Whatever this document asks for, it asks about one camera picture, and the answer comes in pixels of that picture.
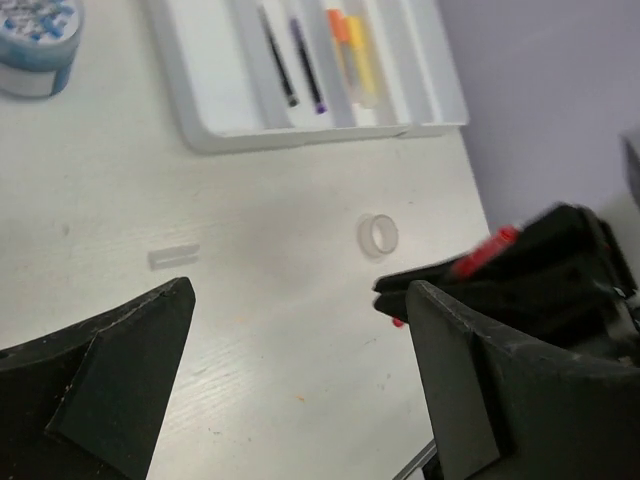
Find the blue jar with label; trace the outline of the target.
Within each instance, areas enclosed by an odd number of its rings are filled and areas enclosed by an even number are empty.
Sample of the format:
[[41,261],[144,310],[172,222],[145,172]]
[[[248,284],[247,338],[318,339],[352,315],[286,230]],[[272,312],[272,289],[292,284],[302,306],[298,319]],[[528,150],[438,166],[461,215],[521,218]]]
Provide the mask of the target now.
[[80,1],[1,3],[1,91],[46,98],[67,85],[85,23]]

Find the black gel pen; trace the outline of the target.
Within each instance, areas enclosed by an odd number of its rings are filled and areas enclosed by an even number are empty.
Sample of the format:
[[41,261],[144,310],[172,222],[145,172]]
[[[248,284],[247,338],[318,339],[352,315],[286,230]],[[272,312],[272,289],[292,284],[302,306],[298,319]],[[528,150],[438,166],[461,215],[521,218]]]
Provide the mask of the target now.
[[279,82],[283,90],[283,94],[285,97],[285,101],[289,108],[295,108],[299,105],[299,99],[293,88],[289,73],[284,64],[284,60],[277,43],[276,37],[274,35],[273,29],[269,22],[269,18],[266,12],[266,9],[263,4],[258,6],[258,11],[262,23],[263,30],[265,32],[265,36],[269,43],[269,48],[271,50],[271,55],[274,60],[276,70],[279,77]]

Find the clear pen cap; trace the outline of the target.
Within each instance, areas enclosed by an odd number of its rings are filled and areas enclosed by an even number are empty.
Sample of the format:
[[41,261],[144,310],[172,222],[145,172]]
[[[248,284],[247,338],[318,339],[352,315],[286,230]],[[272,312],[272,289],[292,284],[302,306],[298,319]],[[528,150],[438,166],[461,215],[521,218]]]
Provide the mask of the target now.
[[198,244],[180,245],[160,250],[153,250],[147,254],[149,268],[152,271],[176,268],[195,263],[199,258]]

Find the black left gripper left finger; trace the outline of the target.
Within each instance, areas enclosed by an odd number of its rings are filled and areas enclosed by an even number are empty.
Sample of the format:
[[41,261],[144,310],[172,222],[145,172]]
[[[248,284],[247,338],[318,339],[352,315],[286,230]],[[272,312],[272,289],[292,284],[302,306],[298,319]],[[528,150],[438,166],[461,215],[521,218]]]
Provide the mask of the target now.
[[2,478],[146,478],[195,303],[179,277],[2,350]]

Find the yellow highlighter in tray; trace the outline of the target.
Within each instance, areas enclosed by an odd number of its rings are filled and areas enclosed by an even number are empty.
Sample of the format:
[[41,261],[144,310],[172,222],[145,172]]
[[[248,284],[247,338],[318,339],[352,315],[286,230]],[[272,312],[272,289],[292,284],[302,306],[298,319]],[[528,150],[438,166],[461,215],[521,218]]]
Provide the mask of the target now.
[[345,23],[360,80],[362,105],[365,108],[372,109],[377,103],[377,91],[365,39],[364,23],[359,16],[347,16]]

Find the red gel pen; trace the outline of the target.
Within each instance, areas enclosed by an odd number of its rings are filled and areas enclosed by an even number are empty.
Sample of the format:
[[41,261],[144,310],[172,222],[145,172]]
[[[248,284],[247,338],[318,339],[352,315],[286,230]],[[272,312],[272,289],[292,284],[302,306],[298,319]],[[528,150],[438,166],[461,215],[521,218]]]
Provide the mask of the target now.
[[519,233],[516,227],[503,227],[460,257],[381,278],[374,289],[379,294],[374,309],[392,318],[396,326],[406,324],[408,287],[412,282],[425,281],[485,315],[499,318],[514,313],[516,302],[509,300],[498,284],[473,277],[514,245]]

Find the blue gel pen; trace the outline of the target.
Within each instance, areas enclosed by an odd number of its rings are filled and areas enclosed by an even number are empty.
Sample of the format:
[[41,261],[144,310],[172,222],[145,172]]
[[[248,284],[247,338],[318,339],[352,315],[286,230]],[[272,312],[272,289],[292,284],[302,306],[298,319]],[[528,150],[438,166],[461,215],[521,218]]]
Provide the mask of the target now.
[[295,16],[289,17],[289,28],[294,39],[296,51],[304,71],[311,98],[313,100],[314,109],[318,115],[322,115],[327,112],[327,107],[315,75],[300,21]]

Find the orange marker pen body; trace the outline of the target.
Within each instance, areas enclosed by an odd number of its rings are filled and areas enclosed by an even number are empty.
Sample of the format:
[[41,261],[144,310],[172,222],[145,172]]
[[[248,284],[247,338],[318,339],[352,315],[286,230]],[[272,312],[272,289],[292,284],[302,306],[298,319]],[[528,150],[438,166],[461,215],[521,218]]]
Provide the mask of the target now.
[[352,82],[354,67],[351,65],[349,58],[349,36],[345,17],[342,11],[336,8],[327,9],[326,14],[340,67],[347,81]]

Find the white divided organizer tray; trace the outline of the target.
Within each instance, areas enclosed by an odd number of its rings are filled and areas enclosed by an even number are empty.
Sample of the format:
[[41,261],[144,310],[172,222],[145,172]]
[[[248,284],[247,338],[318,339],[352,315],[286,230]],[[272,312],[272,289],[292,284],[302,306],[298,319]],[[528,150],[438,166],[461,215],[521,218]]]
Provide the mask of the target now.
[[181,133],[236,153],[469,120],[434,1],[151,1]]

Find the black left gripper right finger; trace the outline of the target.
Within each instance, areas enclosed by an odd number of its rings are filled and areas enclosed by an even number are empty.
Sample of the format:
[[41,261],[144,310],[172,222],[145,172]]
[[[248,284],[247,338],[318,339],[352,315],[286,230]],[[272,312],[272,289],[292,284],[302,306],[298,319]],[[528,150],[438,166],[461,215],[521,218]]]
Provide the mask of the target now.
[[638,477],[637,368],[543,342],[426,282],[406,305],[445,478]]

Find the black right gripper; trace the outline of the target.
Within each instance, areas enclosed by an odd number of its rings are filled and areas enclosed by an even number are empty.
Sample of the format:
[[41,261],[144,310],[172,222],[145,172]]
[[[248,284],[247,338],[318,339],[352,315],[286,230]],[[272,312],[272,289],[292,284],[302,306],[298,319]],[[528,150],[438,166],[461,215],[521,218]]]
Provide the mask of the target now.
[[516,228],[520,233],[515,244],[474,280],[504,280],[532,273],[589,251],[595,263],[588,281],[591,292],[532,297],[515,293],[448,295],[471,310],[549,344],[605,358],[637,360],[639,287],[610,225],[585,206],[559,203]]

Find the small clear tape roll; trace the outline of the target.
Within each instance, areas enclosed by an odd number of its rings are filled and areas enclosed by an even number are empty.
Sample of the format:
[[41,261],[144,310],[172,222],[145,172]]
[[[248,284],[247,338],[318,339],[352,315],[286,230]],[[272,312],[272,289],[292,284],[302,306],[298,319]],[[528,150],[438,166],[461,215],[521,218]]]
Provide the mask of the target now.
[[390,216],[365,214],[358,221],[356,239],[359,249],[367,259],[380,261],[396,251],[399,231]]

